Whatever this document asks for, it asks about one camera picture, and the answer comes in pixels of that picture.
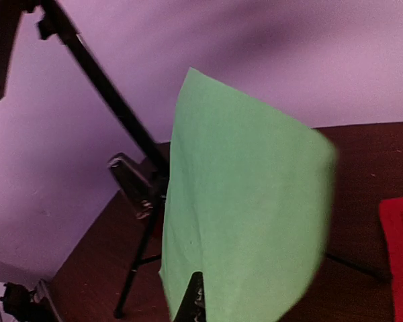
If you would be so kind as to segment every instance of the black tripod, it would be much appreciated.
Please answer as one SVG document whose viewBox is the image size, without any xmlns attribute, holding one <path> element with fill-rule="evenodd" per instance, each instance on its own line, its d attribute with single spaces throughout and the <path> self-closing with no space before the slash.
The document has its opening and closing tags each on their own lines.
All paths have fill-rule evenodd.
<svg viewBox="0 0 403 322">
<path fill-rule="evenodd" d="M 167 182 L 169 179 L 169 162 L 161 154 L 144 126 L 138 121 L 131 108 L 126 104 L 121 95 L 109 81 L 104 71 L 90 54 L 88 48 L 82 43 L 81 37 L 70 21 L 67 14 L 62 10 L 55 0 L 2 0 L 0 3 L 0 99 L 5 93 L 7 69 L 16 35 L 20 17 L 24 11 L 33 12 L 34 8 L 40 6 L 44 10 L 44 17 L 38 23 L 40 38 L 46 40 L 56 34 L 61 42 L 70 50 L 79 66 L 83 69 L 94 87 L 103 97 L 111 112 L 117 117 L 128 134 L 139 145 L 147 158 L 153 163 L 157 171 L 157 181 L 160 182 L 158 189 L 152 196 L 152 209 L 143 237 L 138 246 L 136 256 L 132 262 L 130 271 L 122 289 L 119 301 L 114 311 L 115 318 L 124 316 L 122 311 L 127 296 L 132 287 L 134 277 L 141 265 L 160 260 L 161 255 L 144 258 L 144 252 L 151 234 L 159 218 L 164 204 Z M 364 274 L 376 278 L 382 278 L 376 272 L 355 265 L 349 261 L 342 260 L 331 254 L 327 257 L 338 263 L 344 264 Z"/>
</svg>

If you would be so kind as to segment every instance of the brown table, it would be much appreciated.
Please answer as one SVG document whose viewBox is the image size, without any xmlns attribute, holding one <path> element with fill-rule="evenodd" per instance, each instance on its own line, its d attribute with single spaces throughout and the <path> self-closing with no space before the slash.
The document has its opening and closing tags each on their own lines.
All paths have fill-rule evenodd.
<svg viewBox="0 0 403 322">
<path fill-rule="evenodd" d="M 403 123 L 328 127 L 320 131 L 340 151 L 328 250 L 388 273 L 388 255 L 377 208 L 382 199 L 403 196 Z M 52 282 L 57 305 L 68 321 L 114 320 L 111 312 L 136 247 L 133 221 L 116 214 L 125 213 L 125 203 L 119 198 L 114 200 Z M 146 268 L 139 282 L 136 281 L 133 291 L 143 294 L 145 302 L 137 294 L 130 295 L 125 311 L 134 315 L 125 321 L 168 321 L 157 268 Z M 325 260 L 306 296 L 282 321 L 391 322 L 393 319 L 389 283 Z"/>
</svg>

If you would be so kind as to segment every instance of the wall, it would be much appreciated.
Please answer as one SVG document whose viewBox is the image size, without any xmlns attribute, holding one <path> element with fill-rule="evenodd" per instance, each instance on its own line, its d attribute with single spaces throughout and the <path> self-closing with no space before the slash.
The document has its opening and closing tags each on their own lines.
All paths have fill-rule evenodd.
<svg viewBox="0 0 403 322">
<path fill-rule="evenodd" d="M 309 126 L 403 121 L 403 1 L 62 0 L 159 140 L 189 66 Z M 141 158 L 56 38 L 20 28 L 0 103 L 0 279 L 51 277 Z"/>
</svg>

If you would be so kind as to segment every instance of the green sheet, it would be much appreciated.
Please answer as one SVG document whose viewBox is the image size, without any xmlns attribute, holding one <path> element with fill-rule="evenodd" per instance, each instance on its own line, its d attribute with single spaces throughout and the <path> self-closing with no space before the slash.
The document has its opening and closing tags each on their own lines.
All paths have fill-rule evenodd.
<svg viewBox="0 0 403 322">
<path fill-rule="evenodd" d="M 191 69 L 163 232 L 171 317 L 195 271 L 208 322 L 273 322 L 288 311 L 323 258 L 335 159 L 317 131 Z"/>
</svg>

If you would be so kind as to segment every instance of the red towel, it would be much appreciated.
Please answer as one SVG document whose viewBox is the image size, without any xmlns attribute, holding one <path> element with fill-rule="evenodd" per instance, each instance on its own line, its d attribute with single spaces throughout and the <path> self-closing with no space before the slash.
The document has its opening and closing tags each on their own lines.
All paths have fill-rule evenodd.
<svg viewBox="0 0 403 322">
<path fill-rule="evenodd" d="M 379 215 L 390 253 L 395 321 L 403 322 L 403 198 L 383 200 Z"/>
</svg>

